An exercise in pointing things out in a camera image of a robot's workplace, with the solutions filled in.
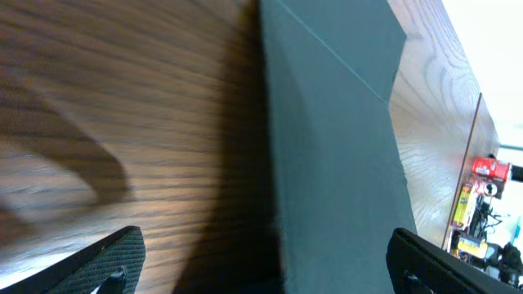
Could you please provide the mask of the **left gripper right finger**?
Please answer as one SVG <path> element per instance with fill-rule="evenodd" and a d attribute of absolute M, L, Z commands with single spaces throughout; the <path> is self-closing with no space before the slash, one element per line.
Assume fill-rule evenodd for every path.
<path fill-rule="evenodd" d="M 387 245 L 387 268 L 394 293 L 518 293 L 404 228 Z"/>

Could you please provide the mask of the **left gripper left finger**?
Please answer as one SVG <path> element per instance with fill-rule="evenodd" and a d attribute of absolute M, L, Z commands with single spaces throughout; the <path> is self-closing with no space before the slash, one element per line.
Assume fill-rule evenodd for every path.
<path fill-rule="evenodd" d="M 144 261 L 141 229 L 126 226 L 1 293 L 133 294 Z"/>

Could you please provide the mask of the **dark green box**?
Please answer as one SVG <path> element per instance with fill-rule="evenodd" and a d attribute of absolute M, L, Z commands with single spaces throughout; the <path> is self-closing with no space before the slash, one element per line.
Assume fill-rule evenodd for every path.
<path fill-rule="evenodd" d="M 385 1 L 261 2 L 289 293 L 390 293 L 387 244 L 414 229 L 389 101 L 406 35 Z"/>

